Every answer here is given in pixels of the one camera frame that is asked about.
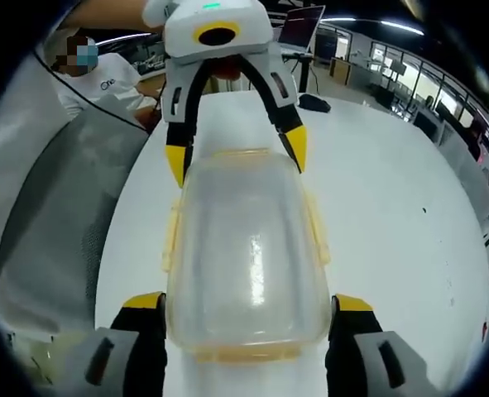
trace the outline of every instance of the transparent container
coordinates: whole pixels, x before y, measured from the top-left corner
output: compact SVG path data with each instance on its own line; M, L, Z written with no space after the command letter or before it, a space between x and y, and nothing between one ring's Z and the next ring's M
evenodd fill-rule
M198 160L178 211L166 304L174 343L202 360L264 361L324 337L330 296L289 157Z

